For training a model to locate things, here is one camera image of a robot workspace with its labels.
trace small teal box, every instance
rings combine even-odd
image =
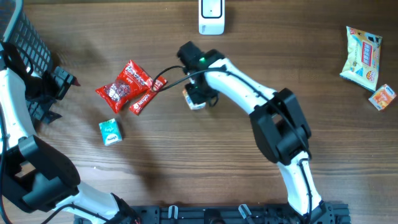
[[[105,146],[110,146],[114,143],[122,141],[118,122],[114,118],[100,123],[99,129],[101,130],[102,139]]]

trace wood grain surface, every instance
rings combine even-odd
[[[254,142],[248,116],[221,96],[191,111],[183,85],[159,94],[140,116],[114,114],[95,89],[130,59],[151,75],[178,65],[189,40],[226,54],[263,85],[290,88],[312,128],[312,174],[325,201],[348,203],[352,221],[397,223],[398,102],[379,112],[371,92],[339,77],[345,26],[383,36],[378,86],[398,91],[397,1],[242,1],[226,5],[226,32],[198,33],[197,2],[30,5],[25,12],[56,62],[78,77],[41,125],[40,138],[68,156],[81,179],[130,205],[285,203],[278,168]],[[178,71],[165,75],[170,82]],[[104,146],[98,123],[116,118],[123,142]],[[6,202],[14,223],[40,223]],[[52,223],[71,223],[61,213]]]

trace white device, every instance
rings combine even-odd
[[[198,0],[199,33],[220,35],[225,27],[225,0]]]

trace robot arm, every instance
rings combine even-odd
[[[223,68],[229,72],[229,75],[225,72],[206,72],[195,77],[185,89],[196,104],[217,97],[219,92],[236,102],[249,115],[256,144],[261,152],[279,166],[291,207],[301,216],[308,213],[311,207],[309,189],[312,195],[311,204],[314,205],[312,210],[315,209],[321,202],[321,197],[310,173],[310,155],[303,150],[286,121],[275,124],[272,120],[275,111],[269,101],[280,107],[296,132],[308,144],[310,130],[294,95],[289,90],[278,93],[255,82],[216,50],[204,54],[189,42],[181,47],[178,57],[191,72],[208,68]],[[6,155],[2,154],[7,161],[2,194],[21,210],[29,213],[35,210],[48,212],[51,209],[63,209],[92,223],[119,223],[126,217],[132,220],[138,218],[135,211],[117,196],[99,192],[80,182],[72,162],[35,136],[32,123],[28,122],[29,113],[23,107],[25,97],[17,94],[19,90],[31,98],[32,92],[35,92],[31,88],[29,91],[23,88],[31,86],[27,86],[29,81],[24,76],[21,77],[22,71],[24,69],[10,69],[6,66],[1,69],[1,78],[6,79],[7,82],[4,83],[9,85],[0,88],[1,106],[5,112],[9,135],[8,151]],[[35,170],[23,177],[16,177],[21,171],[21,164],[25,162],[30,162]]]
[[[194,78],[193,82],[185,86],[189,97],[194,104],[201,104],[210,101],[220,92],[240,106],[251,118],[257,146],[267,159],[278,165],[287,188],[290,206],[301,216],[309,212],[306,177],[312,195],[311,209],[316,209],[322,199],[313,183],[308,164],[309,155],[286,125],[286,122],[291,122],[308,144],[310,128],[293,93],[287,89],[278,93],[263,86],[239,71],[218,51],[211,50],[204,54],[191,42],[182,46],[177,56],[191,72],[208,68],[222,68],[226,71],[205,72]],[[290,121],[282,120],[275,124],[272,120],[275,111],[272,111],[267,100],[259,97],[252,87],[275,105],[280,105]]]

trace red candy wrapper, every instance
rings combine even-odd
[[[167,80],[163,77],[159,77],[154,85],[154,89],[157,91],[161,89],[164,85],[166,85]],[[137,116],[141,113],[142,109],[156,96],[157,92],[152,91],[151,89],[147,90],[147,92],[142,96],[142,98],[130,106],[130,110],[135,113]]]
[[[134,61],[130,60],[118,75],[114,83],[95,90],[106,100],[115,113],[118,113],[127,101],[148,90],[152,79]]]

